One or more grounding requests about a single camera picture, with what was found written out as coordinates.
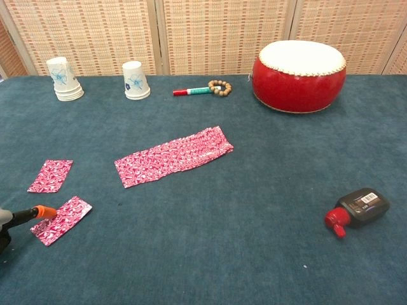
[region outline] orange nozzle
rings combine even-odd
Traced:
[[[43,205],[37,205],[35,208],[38,209],[38,214],[36,218],[47,218],[52,219],[57,216],[57,211],[54,208],[44,207]]]

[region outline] stack of paper cups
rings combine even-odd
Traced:
[[[141,100],[150,95],[150,87],[147,84],[140,62],[125,62],[123,65],[125,78],[125,95],[130,100]]]
[[[59,100],[76,100],[83,95],[81,84],[65,57],[54,57],[46,61],[53,79],[53,88]]]

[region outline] fabric swatch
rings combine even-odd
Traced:
[[[57,216],[38,222],[30,231],[49,246],[72,229],[91,209],[91,205],[74,196],[57,210]]]
[[[145,151],[135,152],[114,164],[125,188],[158,180],[166,175],[191,170],[226,153],[233,146],[219,126],[189,137],[172,140]]]
[[[73,163],[71,160],[46,160],[27,192],[56,193],[68,176]]]

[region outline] barcode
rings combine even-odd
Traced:
[[[377,195],[375,193],[370,193],[370,194],[367,194],[365,197],[362,197],[361,200],[365,203],[369,203],[370,201],[372,201],[376,198],[377,198]]]

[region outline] bead bracelet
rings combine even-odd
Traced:
[[[216,86],[224,86],[226,89],[221,91],[217,89]],[[213,93],[218,94],[221,97],[227,97],[231,92],[231,84],[227,83],[226,81],[210,81],[208,83],[208,87]]]

